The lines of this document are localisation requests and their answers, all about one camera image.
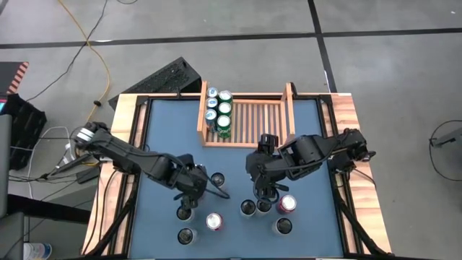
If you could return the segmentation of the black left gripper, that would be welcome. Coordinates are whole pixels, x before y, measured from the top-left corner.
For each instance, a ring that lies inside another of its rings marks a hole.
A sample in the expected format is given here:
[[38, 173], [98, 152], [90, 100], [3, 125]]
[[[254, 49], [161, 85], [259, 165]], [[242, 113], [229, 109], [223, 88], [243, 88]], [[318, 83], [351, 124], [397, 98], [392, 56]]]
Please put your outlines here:
[[206, 190], [208, 178], [205, 167], [196, 165], [192, 155], [172, 157], [171, 160], [175, 167], [169, 179], [169, 184], [173, 189], [179, 191], [175, 199], [181, 199], [180, 208], [183, 211], [193, 209], [193, 199], [200, 199]]

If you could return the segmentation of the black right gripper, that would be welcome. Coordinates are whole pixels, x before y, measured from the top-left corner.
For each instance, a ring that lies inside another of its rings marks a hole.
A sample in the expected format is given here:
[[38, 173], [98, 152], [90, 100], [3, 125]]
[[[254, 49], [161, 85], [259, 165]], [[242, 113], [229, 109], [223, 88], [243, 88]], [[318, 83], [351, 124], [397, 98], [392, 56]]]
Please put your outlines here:
[[[286, 178], [287, 164], [278, 155], [267, 155], [260, 152], [252, 152], [247, 155], [247, 173], [252, 182], [263, 181], [270, 183], [269, 198], [278, 199], [280, 191], [288, 191], [288, 187], [277, 183]], [[266, 201], [265, 186], [255, 186], [255, 197], [259, 201]]]

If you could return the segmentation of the wooden slatted shelf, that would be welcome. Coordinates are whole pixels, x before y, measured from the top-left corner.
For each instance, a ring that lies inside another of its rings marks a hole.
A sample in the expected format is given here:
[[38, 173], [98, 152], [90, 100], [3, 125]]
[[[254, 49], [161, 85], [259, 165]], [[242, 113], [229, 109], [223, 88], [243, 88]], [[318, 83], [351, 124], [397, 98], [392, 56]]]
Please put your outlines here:
[[294, 139], [294, 92], [290, 83], [286, 84], [282, 92], [235, 92], [230, 137], [227, 139], [207, 129], [205, 120], [207, 87], [207, 82], [202, 82], [197, 121], [197, 133], [203, 146], [256, 148], [262, 134], [278, 136], [278, 145]]

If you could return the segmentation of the Celsius Arctic Vibe can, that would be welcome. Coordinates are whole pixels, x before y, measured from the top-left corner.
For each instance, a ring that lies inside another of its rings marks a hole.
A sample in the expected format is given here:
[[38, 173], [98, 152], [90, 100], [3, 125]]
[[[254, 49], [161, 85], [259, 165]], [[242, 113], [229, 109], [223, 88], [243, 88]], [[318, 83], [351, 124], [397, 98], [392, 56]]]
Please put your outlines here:
[[195, 210], [178, 207], [176, 210], [176, 217], [182, 222], [191, 222], [195, 217]]
[[244, 217], [252, 217], [256, 213], [256, 204], [251, 199], [245, 199], [240, 204], [240, 213]]

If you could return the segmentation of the white Celsius can yellow base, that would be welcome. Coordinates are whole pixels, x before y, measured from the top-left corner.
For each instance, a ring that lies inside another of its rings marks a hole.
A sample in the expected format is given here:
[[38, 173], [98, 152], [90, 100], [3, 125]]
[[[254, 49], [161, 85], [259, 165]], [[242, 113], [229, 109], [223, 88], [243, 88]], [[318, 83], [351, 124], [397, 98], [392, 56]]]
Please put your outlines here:
[[211, 180], [212, 180], [212, 183], [217, 188], [223, 191], [225, 190], [225, 176], [222, 173], [220, 172], [213, 173], [211, 176]]
[[259, 217], [267, 215], [271, 211], [271, 208], [272, 208], [271, 203], [267, 203], [267, 202], [264, 202], [264, 201], [261, 201], [261, 200], [258, 200], [256, 202], [256, 214]]
[[288, 235], [292, 232], [293, 225], [288, 218], [280, 217], [271, 224], [271, 229], [277, 235]]

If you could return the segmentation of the red Coca-Cola can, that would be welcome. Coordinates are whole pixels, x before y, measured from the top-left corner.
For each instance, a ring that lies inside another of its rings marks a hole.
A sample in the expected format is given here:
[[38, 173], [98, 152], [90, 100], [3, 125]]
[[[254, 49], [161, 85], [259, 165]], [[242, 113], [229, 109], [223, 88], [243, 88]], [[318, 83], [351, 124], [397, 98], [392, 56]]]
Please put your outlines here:
[[223, 226], [223, 218], [219, 213], [212, 212], [206, 216], [206, 226], [213, 231], [218, 231]]
[[295, 211], [297, 200], [291, 194], [282, 196], [276, 204], [276, 210], [279, 214], [285, 215]]

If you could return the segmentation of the black power brick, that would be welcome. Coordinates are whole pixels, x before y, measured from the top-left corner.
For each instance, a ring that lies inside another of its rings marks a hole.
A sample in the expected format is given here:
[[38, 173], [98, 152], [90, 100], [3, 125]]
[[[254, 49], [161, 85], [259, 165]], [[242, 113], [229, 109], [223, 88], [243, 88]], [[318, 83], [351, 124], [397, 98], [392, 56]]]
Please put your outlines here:
[[88, 181], [91, 181], [97, 178], [99, 175], [100, 175], [99, 167], [89, 168], [81, 172], [78, 172], [76, 174], [76, 180], [78, 184], [83, 184], [83, 183], [86, 183]]

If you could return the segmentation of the white blue bottle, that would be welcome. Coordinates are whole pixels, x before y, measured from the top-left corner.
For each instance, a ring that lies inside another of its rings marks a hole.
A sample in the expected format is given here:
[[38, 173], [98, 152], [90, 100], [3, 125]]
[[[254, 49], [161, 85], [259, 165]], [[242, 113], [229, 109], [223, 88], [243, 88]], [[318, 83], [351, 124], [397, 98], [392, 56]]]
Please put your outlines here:
[[48, 260], [52, 250], [49, 243], [24, 243], [23, 260]]

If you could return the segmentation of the black plastic crate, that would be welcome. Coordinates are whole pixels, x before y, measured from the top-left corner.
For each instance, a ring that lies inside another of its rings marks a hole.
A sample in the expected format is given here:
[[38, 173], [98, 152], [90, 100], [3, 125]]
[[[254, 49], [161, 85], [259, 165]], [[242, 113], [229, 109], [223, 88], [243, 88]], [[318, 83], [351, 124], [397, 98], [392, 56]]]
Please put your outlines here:
[[7, 95], [0, 115], [12, 117], [9, 169], [23, 169], [29, 162], [32, 149], [47, 122], [45, 112], [23, 100], [18, 94]]

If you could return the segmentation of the grey desk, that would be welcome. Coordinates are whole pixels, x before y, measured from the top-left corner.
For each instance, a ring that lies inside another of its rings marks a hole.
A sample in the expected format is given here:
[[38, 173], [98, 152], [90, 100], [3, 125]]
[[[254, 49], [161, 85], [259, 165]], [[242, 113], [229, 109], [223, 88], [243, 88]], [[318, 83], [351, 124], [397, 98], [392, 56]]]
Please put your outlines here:
[[12, 117], [0, 116], [0, 260], [23, 260], [25, 216], [7, 209], [11, 130]]

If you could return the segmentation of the grey stand leg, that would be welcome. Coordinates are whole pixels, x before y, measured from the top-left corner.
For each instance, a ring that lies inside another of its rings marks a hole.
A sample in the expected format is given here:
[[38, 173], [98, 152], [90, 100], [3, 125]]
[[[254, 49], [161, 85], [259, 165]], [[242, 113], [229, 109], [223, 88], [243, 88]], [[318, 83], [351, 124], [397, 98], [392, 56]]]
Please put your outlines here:
[[462, 127], [444, 134], [438, 138], [431, 138], [430, 145], [432, 147], [441, 147], [444, 144], [458, 142], [462, 145]]

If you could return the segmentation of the hazard striped black panel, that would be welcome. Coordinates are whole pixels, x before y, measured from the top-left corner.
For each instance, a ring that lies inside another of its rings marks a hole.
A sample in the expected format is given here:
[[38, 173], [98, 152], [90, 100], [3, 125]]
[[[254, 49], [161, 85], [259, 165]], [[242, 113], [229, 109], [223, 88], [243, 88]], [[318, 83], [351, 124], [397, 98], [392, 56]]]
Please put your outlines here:
[[0, 94], [16, 94], [29, 65], [27, 61], [0, 61]]

